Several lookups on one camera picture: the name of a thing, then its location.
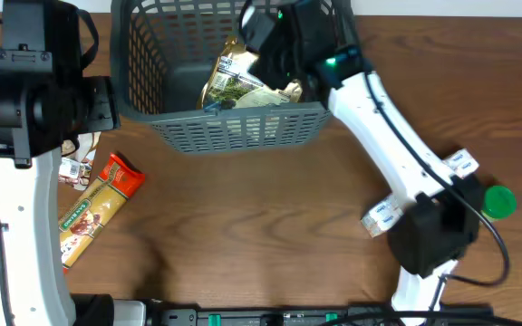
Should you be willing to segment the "dried mushroom clear bag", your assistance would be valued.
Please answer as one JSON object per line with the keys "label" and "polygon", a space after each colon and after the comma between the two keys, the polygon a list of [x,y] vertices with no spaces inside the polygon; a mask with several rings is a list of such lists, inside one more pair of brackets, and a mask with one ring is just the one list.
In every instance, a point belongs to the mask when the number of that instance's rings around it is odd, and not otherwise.
{"label": "dried mushroom clear bag", "polygon": [[60,183],[78,191],[84,191],[88,187],[100,136],[99,131],[79,135],[79,147],[71,140],[62,144],[62,161],[58,177]]}

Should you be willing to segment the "gold foil herb snack bag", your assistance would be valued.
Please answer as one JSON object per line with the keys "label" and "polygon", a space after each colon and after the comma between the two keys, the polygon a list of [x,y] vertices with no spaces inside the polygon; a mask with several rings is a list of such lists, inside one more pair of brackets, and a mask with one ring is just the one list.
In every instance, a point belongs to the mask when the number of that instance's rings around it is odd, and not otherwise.
{"label": "gold foil herb snack bag", "polygon": [[233,110],[276,106],[299,102],[303,89],[293,80],[284,89],[272,90],[248,72],[258,56],[229,36],[217,58],[210,78],[199,95],[197,109],[203,111]]}

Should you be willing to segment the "red and gold pasta packet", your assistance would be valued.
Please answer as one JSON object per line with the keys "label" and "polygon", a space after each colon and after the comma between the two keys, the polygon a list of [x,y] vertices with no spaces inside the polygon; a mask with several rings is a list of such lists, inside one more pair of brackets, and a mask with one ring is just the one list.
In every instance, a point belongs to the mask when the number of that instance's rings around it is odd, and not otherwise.
{"label": "red and gold pasta packet", "polygon": [[145,181],[145,175],[111,153],[98,177],[59,219],[63,272],[74,265],[102,229]]}

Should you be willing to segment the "white blue tissue pack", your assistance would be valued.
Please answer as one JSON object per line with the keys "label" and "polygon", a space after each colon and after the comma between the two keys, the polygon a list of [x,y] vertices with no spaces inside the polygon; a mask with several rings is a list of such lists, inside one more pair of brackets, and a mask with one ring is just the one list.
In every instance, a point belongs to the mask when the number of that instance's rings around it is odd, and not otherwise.
{"label": "white blue tissue pack", "polygon": [[[460,149],[449,157],[443,159],[458,177],[464,178],[474,173],[479,168],[479,163],[466,149]],[[401,206],[395,196],[389,194],[381,202],[371,208],[362,218],[361,222],[371,237],[376,237],[392,228],[402,215]]]}

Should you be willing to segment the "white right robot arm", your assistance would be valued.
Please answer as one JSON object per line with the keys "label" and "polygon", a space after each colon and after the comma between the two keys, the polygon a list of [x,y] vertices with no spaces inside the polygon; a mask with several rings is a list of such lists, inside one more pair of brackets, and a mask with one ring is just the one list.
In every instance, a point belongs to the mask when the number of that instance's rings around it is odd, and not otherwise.
{"label": "white right robot arm", "polygon": [[446,282],[479,234],[484,187],[459,176],[404,119],[340,2],[326,13],[315,0],[282,1],[272,14],[246,2],[238,31],[257,56],[254,76],[272,89],[300,81],[361,143],[399,210],[387,233],[401,267],[391,307],[405,325],[441,318]]}

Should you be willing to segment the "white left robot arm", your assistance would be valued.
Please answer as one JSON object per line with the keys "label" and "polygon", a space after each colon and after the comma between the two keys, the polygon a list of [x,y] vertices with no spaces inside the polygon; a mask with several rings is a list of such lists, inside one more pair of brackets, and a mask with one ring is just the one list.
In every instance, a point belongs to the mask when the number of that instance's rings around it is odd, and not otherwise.
{"label": "white left robot arm", "polygon": [[0,325],[111,324],[105,295],[75,301],[58,226],[62,145],[117,129],[110,79],[87,77],[90,14],[63,1],[6,1],[0,16]]}

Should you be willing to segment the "grey plastic lattice basket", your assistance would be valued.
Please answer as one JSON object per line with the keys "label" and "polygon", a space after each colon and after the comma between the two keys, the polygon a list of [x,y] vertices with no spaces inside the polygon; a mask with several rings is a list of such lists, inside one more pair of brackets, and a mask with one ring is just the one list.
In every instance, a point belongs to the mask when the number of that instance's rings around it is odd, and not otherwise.
{"label": "grey plastic lattice basket", "polygon": [[198,107],[229,36],[237,35],[243,2],[113,0],[111,77],[121,115],[151,125],[184,153],[268,149],[301,145],[330,117],[318,102],[249,104],[223,81],[227,95]]}

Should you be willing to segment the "green lid jar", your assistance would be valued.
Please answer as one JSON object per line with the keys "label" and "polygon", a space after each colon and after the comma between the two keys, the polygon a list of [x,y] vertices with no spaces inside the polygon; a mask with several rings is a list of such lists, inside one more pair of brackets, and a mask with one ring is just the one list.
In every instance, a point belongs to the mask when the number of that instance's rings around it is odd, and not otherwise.
{"label": "green lid jar", "polygon": [[515,194],[507,187],[489,187],[482,207],[483,215],[492,221],[506,219],[517,210]]}

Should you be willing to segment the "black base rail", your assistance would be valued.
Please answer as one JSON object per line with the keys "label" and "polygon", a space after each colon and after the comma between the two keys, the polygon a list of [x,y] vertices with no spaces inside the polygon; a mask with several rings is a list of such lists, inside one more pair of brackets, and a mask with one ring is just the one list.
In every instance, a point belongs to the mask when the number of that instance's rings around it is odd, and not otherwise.
{"label": "black base rail", "polygon": [[313,326],[366,312],[387,312],[382,304],[350,306],[276,306],[202,308],[195,303],[180,304],[150,299],[147,325],[160,326]]}

